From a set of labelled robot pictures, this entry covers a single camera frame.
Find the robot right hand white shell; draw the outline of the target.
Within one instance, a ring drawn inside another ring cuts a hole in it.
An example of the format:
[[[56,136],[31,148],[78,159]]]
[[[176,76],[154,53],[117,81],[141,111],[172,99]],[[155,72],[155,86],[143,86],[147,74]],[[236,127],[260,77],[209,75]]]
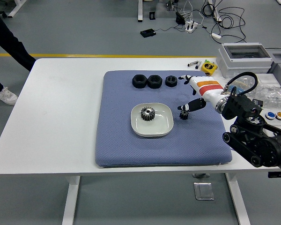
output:
[[[184,112],[193,112],[202,109],[210,102],[216,112],[222,113],[229,98],[223,93],[223,87],[210,76],[183,75],[179,80],[185,80],[184,84],[189,84],[193,89],[193,95],[199,94],[200,98],[179,106],[177,109]]]

